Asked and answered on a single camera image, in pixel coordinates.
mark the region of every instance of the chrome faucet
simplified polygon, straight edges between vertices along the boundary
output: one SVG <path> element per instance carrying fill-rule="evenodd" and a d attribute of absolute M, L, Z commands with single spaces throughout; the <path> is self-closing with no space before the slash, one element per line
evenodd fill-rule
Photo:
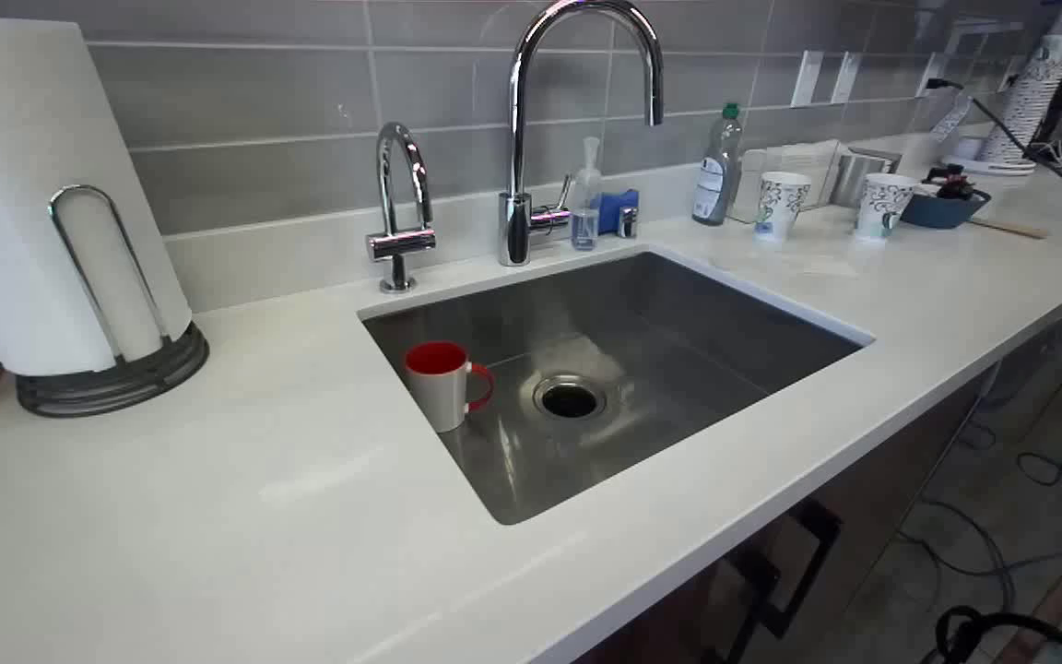
<path fill-rule="evenodd" d="M 420 216 L 416 229 L 395 227 L 390 143 L 399 143 L 404 153 L 410 170 L 414 170 L 414 199 L 416 199 L 416 216 Z M 432 203 L 428 203 L 428 167 L 425 167 L 420 143 L 414 142 L 414 132 L 403 121 L 387 121 L 376 137 L 376 178 L 379 178 L 384 233 L 367 235 L 367 250 L 371 250 L 371 260 L 390 263 L 379 287 L 384 293 L 410 293 L 416 280 L 404 269 L 404 256 L 436 248 L 436 229 L 432 229 Z"/>
<path fill-rule="evenodd" d="M 496 197 L 496 233 L 500 233 L 500 263 L 526 263 L 529 229 L 556 229 L 559 216 L 533 216 L 529 192 L 524 192 L 524 132 L 526 132 L 526 67 L 540 33 L 576 12 L 610 14 L 637 37 L 642 67 L 644 67 L 644 121 L 663 121 L 663 49 L 650 20 L 629 0 L 556 0 L 549 3 L 510 63 L 510 153 L 503 153 L 503 192 Z"/>

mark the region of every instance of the sink basin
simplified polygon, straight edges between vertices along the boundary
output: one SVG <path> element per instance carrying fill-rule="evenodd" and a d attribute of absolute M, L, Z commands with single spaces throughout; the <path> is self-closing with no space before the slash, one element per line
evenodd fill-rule
<path fill-rule="evenodd" d="M 658 256 L 366 319 L 403 377 L 425 340 L 492 371 L 437 440 L 496 524 L 526 522 L 859 352 Z"/>

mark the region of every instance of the backsplash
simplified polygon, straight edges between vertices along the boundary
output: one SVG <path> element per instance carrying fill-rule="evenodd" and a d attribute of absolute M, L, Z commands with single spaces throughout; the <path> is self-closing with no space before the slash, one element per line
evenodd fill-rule
<path fill-rule="evenodd" d="M 500 190 L 503 71 L 546 0 L 0 0 L 81 24 L 167 235 L 376 206 L 376 126 L 416 128 L 432 197 Z M 529 63 L 526 181 L 602 132 L 604 173 L 694 163 L 721 99 L 747 143 L 924 128 L 929 53 L 996 92 L 1050 9 L 1034 0 L 637 0 L 663 41 L 666 121 L 642 126 L 637 53 L 602 14 Z M 819 83 L 794 108 L 805 53 Z M 828 104 L 845 53 L 846 104 Z"/>

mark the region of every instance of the countertop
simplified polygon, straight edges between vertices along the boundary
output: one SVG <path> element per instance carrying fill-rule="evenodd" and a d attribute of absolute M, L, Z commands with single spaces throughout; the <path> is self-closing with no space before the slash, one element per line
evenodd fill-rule
<path fill-rule="evenodd" d="M 436 267 L 199 319 L 185 388 L 93 421 L 0 394 L 0 664 L 571 662 L 1062 319 L 1062 185 L 998 185 L 987 217 L 850 243 L 841 211 L 790 243 L 642 221 L 597 256 Z M 500 527 L 390 373 L 366 310 L 658 250 L 859 354 Z"/>

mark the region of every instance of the stainless steel sink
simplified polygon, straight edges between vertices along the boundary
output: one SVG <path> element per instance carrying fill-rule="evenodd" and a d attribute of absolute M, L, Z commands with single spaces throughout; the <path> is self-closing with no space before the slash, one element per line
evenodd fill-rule
<path fill-rule="evenodd" d="M 492 371 L 492 404 L 441 445 L 496 524 L 859 352 L 658 256 L 379 315 L 366 330 L 395 373 L 425 340 L 454 340 Z"/>

